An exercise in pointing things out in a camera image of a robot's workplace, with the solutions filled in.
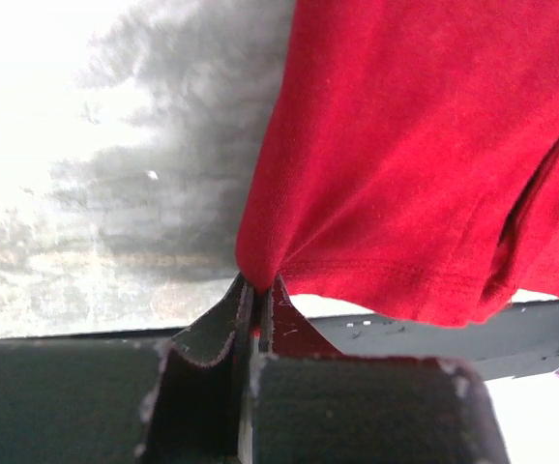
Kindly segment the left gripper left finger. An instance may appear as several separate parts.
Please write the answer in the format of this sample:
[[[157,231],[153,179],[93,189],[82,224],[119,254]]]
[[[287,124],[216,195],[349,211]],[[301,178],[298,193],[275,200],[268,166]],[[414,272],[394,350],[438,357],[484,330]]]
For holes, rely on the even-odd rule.
[[[252,304],[237,277],[177,332],[0,340],[0,463],[222,463]]]

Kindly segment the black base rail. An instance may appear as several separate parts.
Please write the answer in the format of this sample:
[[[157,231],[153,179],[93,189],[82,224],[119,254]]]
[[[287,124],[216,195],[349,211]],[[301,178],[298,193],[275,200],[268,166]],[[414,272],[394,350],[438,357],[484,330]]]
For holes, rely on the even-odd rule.
[[[559,368],[559,302],[513,304],[484,324],[462,329],[377,314],[315,318],[311,323],[348,355],[462,358],[487,380]]]

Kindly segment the dark red t shirt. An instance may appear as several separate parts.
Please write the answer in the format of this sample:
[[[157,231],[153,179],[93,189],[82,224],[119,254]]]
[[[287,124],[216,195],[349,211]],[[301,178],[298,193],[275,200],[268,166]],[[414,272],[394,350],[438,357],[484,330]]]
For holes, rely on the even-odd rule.
[[[300,1],[236,261],[380,314],[559,297],[559,1]]]

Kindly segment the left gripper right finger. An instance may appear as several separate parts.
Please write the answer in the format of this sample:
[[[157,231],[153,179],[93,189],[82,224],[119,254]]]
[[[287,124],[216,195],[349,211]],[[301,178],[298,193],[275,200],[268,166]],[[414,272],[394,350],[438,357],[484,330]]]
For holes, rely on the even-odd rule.
[[[251,463],[505,463],[480,375],[458,359],[346,355],[276,279],[250,358]]]

